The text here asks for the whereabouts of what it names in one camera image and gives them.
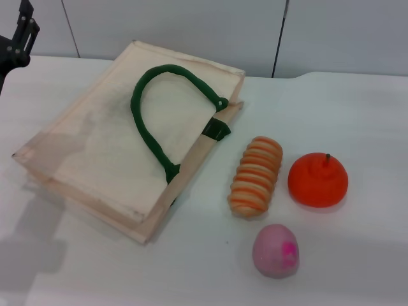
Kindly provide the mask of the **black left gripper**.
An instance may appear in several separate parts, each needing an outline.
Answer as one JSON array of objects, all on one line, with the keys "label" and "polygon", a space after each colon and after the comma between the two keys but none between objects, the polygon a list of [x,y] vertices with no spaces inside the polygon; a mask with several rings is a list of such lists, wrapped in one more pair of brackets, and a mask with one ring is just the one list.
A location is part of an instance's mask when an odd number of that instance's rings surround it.
[{"label": "black left gripper", "polygon": [[1,36],[1,91],[9,72],[29,65],[30,53],[40,31],[33,16],[34,8],[30,0],[21,0],[20,17],[12,40]]}]

